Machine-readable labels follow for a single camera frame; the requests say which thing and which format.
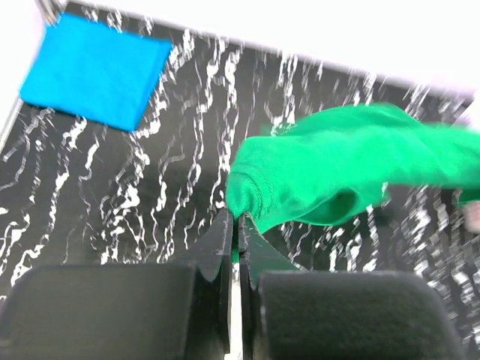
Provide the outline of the green t-shirt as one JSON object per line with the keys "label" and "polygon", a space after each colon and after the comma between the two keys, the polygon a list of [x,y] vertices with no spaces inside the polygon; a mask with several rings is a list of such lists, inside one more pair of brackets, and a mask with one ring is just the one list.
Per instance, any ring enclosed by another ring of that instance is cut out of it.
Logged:
{"label": "green t-shirt", "polygon": [[378,206],[385,185],[458,189],[479,199],[479,133],[422,123],[390,104],[341,106],[240,146],[226,206],[261,232],[287,221],[335,226]]}

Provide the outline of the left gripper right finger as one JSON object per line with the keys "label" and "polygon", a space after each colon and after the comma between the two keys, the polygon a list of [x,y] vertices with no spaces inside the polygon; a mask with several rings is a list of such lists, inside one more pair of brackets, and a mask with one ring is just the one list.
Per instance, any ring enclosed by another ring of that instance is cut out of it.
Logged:
{"label": "left gripper right finger", "polygon": [[245,359],[464,359],[437,293],[402,271],[302,271],[238,221]]}

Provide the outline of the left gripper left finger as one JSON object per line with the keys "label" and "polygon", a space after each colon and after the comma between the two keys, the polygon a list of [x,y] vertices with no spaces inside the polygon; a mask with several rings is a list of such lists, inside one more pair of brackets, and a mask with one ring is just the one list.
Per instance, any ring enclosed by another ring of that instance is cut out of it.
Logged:
{"label": "left gripper left finger", "polygon": [[3,359],[222,359],[230,351],[233,216],[172,262],[28,271],[1,309]]}

